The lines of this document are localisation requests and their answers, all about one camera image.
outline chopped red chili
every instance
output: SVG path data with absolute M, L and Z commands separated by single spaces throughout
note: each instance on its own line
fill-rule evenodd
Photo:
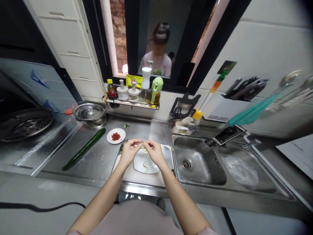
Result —
M 114 133 L 114 134 L 112 135 L 112 140 L 113 140 L 113 141 L 119 140 L 120 137 L 121 137 L 121 136 L 116 132 L 116 133 Z

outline shelf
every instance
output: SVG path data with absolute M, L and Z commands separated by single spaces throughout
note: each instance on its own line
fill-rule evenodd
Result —
M 107 103 L 123 104 L 123 105 L 128 105 L 128 106 L 133 106 L 133 107 L 148 108 L 148 109 L 154 109 L 154 110 L 159 110 L 159 108 L 160 108 L 160 105 L 157 106 L 157 107 L 155 107 L 155 108 L 152 108 L 152 107 L 150 107 L 150 106 L 147 105 L 147 104 L 131 103 L 131 102 L 128 102 L 128 101 L 120 101 L 119 99 L 117 99 L 117 100 L 110 100 L 110 99 L 107 99 L 106 102 L 107 102 Z

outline window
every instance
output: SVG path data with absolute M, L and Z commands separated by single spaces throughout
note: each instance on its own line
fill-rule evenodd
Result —
M 194 94 L 251 0 L 82 1 L 105 82 L 149 66 L 150 82 L 161 76 L 164 90 Z

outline cabinet drawer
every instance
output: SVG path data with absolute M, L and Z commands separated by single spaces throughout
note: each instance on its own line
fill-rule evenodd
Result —
M 31 0 L 38 16 L 79 20 L 74 0 Z
M 43 27 L 59 54 L 91 56 L 81 23 L 40 17 Z
M 62 54 L 59 56 L 71 78 L 99 81 L 92 58 Z
M 104 95 L 99 82 L 91 82 L 79 79 L 72 79 L 72 81 L 81 96 L 102 98 Z

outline stainless steel sink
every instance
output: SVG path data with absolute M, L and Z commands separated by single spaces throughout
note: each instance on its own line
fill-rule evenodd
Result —
M 214 150 L 202 140 L 177 138 L 174 151 L 179 181 L 189 184 L 224 185 L 226 173 Z
M 266 173 L 265 169 L 257 162 L 254 155 L 249 151 L 229 144 L 226 148 L 219 147 L 218 152 L 222 157 L 222 161 L 225 163 L 227 170 L 240 185 L 247 189 L 259 192 L 276 192 L 276 186 L 273 180 Z M 239 164 L 240 162 L 237 158 L 246 164 L 245 170 L 242 169 L 243 167 Z M 240 172 L 244 172 L 244 174 L 236 174 L 236 166 L 239 168 Z
M 294 199 L 256 152 L 242 148 L 245 143 L 229 142 L 226 147 L 211 148 L 204 140 L 172 134 L 177 178 L 181 183 Z

